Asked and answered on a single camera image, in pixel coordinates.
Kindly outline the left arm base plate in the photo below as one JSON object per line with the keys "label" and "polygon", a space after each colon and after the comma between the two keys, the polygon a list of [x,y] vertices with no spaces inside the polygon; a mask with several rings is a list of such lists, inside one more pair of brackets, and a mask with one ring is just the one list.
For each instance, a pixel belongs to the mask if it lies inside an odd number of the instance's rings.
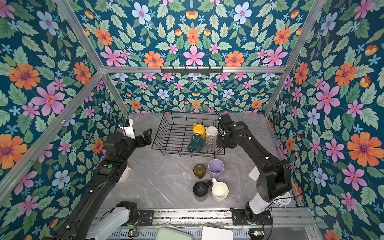
{"label": "left arm base plate", "polygon": [[125,223],[129,227],[149,227],[152,226],[155,211],[138,210],[130,214],[128,221]]}

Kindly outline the black mug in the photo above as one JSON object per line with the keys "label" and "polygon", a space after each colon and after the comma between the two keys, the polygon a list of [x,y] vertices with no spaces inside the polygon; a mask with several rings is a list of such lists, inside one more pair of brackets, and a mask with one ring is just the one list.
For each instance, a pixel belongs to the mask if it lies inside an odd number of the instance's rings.
{"label": "black mug", "polygon": [[193,186],[194,195],[199,198],[206,196],[212,184],[213,182],[211,180],[207,182],[200,181],[195,183]]}

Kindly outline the black wire dish rack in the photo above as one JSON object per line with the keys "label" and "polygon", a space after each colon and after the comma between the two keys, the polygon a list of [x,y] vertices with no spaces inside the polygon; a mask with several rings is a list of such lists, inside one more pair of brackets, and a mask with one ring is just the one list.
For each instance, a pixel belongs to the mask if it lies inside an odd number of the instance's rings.
{"label": "black wire dish rack", "polygon": [[224,148],[211,147],[203,144],[200,152],[188,151],[193,133],[193,125],[200,124],[204,127],[221,127],[216,114],[203,113],[163,113],[157,133],[154,137],[152,149],[160,151],[163,155],[186,155],[199,157],[218,157],[225,155]]}

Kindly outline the yellow mug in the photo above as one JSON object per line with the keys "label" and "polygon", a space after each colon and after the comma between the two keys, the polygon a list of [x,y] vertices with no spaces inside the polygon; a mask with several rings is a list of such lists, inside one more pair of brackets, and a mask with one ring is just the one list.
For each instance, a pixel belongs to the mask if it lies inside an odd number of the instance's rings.
{"label": "yellow mug", "polygon": [[206,138],[206,128],[201,124],[193,124],[193,133],[199,134],[203,140]]}

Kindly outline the lilac plastic cup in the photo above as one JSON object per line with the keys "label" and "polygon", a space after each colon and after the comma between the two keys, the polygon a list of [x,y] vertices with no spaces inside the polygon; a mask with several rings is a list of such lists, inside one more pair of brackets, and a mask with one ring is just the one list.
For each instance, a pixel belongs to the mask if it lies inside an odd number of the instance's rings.
{"label": "lilac plastic cup", "polygon": [[224,163],[219,159],[213,159],[208,163],[208,170],[211,178],[219,178],[225,169]]}

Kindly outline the white fluted mug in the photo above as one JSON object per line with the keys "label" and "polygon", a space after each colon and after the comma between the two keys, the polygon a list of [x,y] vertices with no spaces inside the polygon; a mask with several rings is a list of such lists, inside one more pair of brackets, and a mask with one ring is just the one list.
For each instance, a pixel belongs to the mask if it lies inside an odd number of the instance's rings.
{"label": "white fluted mug", "polygon": [[216,178],[212,178],[212,196],[217,202],[222,202],[227,198],[229,194],[229,188],[224,182],[217,181]]}

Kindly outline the white mug red inside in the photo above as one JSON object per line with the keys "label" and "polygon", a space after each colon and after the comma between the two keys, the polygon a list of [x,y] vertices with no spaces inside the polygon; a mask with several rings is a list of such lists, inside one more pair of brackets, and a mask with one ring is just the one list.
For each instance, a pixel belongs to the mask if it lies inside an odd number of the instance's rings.
{"label": "white mug red inside", "polygon": [[217,141],[217,135],[219,133],[219,130],[214,126],[206,127],[206,141],[213,140],[214,142]]}

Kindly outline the olive tinted glass cup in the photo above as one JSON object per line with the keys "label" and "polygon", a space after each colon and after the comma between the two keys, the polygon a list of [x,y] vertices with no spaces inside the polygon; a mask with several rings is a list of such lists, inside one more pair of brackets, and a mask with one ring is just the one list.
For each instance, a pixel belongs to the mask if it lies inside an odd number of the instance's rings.
{"label": "olive tinted glass cup", "polygon": [[203,164],[197,164],[194,166],[193,172],[196,178],[202,179],[206,174],[206,167]]}

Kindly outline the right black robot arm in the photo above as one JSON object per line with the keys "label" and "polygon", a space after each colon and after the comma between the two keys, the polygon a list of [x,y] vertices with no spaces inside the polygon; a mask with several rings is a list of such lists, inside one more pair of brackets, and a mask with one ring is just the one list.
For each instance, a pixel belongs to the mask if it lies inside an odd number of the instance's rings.
{"label": "right black robot arm", "polygon": [[230,115],[219,115],[221,132],[217,137],[220,148],[234,149],[240,146],[254,162],[251,179],[256,182],[257,193],[246,203],[245,218],[250,224],[262,219],[273,201],[292,189],[292,174],[285,160],[271,154],[242,122],[234,122]]}

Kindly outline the clear glass cup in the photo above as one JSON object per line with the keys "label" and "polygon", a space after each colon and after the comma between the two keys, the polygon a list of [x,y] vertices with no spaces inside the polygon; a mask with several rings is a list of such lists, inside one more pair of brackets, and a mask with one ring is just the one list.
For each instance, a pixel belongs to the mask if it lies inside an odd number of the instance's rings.
{"label": "clear glass cup", "polygon": [[216,151],[216,140],[215,138],[206,138],[204,149],[209,154],[214,154]]}

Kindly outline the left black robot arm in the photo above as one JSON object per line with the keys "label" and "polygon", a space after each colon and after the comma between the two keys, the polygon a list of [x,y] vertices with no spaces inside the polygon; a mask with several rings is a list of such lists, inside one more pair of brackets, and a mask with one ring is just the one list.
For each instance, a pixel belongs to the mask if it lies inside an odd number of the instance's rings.
{"label": "left black robot arm", "polygon": [[94,217],[103,201],[120,180],[128,166],[128,159],[137,148],[144,148],[152,143],[152,129],[143,135],[125,137],[123,133],[108,136],[104,147],[106,158],[98,165],[91,178],[91,185],[86,189],[72,214],[53,234],[52,240],[85,240]]}

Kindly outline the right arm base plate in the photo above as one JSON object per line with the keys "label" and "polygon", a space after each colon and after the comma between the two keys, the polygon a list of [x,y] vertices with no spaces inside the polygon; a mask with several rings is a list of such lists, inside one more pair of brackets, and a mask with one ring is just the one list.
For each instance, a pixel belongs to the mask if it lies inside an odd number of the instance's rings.
{"label": "right arm base plate", "polygon": [[250,209],[230,208],[233,225],[235,226],[272,226],[273,217],[271,211],[267,210],[255,215]]}

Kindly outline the cream mug green handle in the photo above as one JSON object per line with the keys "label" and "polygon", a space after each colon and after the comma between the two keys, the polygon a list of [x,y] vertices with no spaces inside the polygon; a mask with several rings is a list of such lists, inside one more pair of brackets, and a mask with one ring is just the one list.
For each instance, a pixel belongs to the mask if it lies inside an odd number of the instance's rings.
{"label": "cream mug green handle", "polygon": [[204,148],[204,140],[200,134],[194,134],[187,147],[189,152],[201,152]]}

